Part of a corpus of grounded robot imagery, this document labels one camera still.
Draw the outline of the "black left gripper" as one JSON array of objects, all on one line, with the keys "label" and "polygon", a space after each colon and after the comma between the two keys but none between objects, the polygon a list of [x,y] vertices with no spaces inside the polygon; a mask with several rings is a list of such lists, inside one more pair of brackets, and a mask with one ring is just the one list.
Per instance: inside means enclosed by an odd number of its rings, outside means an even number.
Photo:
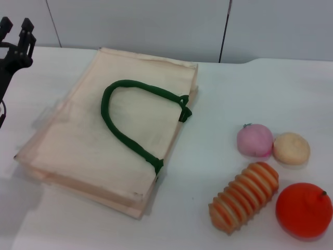
[{"label": "black left gripper", "polygon": [[36,38],[32,34],[34,25],[29,18],[25,18],[21,25],[18,45],[2,42],[13,27],[8,17],[0,21],[1,48],[8,48],[8,52],[1,59],[1,101],[5,96],[13,75],[20,69],[29,68],[33,64],[32,54]]}]

